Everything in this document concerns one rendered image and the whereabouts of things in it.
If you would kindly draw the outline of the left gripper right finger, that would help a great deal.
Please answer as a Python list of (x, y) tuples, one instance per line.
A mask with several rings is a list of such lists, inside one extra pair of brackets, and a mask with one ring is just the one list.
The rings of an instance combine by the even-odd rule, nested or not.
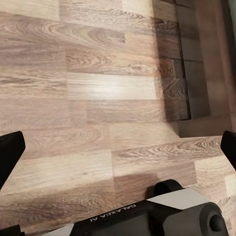
[(236, 170), (236, 133), (224, 131), (220, 148)]

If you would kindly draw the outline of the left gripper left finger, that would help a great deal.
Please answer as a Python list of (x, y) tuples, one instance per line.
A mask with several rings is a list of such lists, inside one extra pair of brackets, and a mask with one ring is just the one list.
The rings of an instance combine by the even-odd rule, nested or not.
[(26, 150), (22, 131), (0, 136), (0, 190)]

